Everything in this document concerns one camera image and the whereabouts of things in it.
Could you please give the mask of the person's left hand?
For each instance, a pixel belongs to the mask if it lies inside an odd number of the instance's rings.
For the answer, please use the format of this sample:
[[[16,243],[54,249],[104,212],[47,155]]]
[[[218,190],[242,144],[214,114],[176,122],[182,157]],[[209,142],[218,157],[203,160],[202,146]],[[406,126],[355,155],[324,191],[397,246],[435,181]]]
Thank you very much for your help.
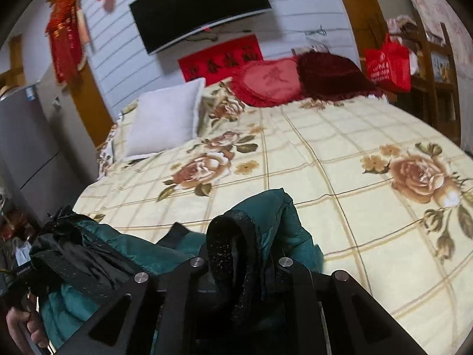
[[[22,354],[35,354],[32,344],[37,348],[48,349],[50,341],[36,307],[37,297],[31,293],[26,298],[24,306],[11,307],[7,312],[10,337]]]

